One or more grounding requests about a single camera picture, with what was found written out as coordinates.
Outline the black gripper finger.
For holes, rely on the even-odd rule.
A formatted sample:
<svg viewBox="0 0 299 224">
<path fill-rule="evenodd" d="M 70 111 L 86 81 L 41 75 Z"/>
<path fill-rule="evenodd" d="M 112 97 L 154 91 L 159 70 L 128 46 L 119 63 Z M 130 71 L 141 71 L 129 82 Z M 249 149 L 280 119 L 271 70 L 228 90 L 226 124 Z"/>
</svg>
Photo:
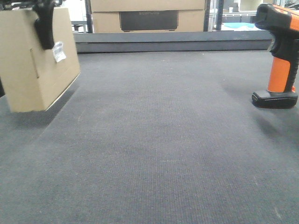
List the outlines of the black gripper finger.
<svg viewBox="0 0 299 224">
<path fill-rule="evenodd" d="M 32 7 L 32 10 L 38 15 L 34 26 L 43 49 L 54 47 L 52 28 L 54 5 L 53 0 L 35 0 Z"/>
</svg>

